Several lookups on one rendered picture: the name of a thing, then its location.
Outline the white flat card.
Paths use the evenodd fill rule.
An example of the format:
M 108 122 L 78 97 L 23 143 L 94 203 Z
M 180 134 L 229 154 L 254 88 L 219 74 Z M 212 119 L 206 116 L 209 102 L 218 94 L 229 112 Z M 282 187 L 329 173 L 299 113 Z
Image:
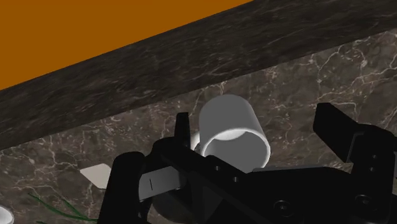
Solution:
M 111 168 L 107 164 L 98 164 L 80 170 L 93 185 L 100 189 L 106 189 L 111 174 Z

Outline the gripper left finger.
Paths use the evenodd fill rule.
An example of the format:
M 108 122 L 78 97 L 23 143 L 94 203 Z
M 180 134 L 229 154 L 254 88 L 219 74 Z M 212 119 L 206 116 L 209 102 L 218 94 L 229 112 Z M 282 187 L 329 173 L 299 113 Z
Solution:
M 244 172 L 213 155 L 203 157 L 190 149 L 187 112 L 178 113 L 174 135 L 153 144 L 153 153 L 187 179 L 191 211 L 197 224 L 268 224 L 252 172 Z

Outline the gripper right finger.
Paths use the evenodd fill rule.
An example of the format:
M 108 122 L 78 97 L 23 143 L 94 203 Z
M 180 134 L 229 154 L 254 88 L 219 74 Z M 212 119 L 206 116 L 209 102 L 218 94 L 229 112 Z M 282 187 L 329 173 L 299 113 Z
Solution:
M 339 159 L 352 164 L 344 185 L 349 224 L 392 224 L 397 137 L 354 121 L 329 102 L 317 104 L 313 131 Z

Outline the white mug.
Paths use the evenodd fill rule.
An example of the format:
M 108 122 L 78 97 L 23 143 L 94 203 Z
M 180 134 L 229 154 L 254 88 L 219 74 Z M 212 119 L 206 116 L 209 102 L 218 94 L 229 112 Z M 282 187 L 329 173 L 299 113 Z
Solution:
M 271 154 L 253 107 L 241 96 L 232 94 L 217 96 L 204 104 L 190 148 L 203 157 L 215 156 L 245 173 L 264 168 Z

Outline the small white cup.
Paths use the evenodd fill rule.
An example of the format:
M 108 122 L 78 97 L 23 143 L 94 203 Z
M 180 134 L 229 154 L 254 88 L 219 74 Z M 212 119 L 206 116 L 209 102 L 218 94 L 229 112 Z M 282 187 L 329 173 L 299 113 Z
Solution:
M 14 220 L 12 212 L 0 205 L 0 224 L 14 224 Z

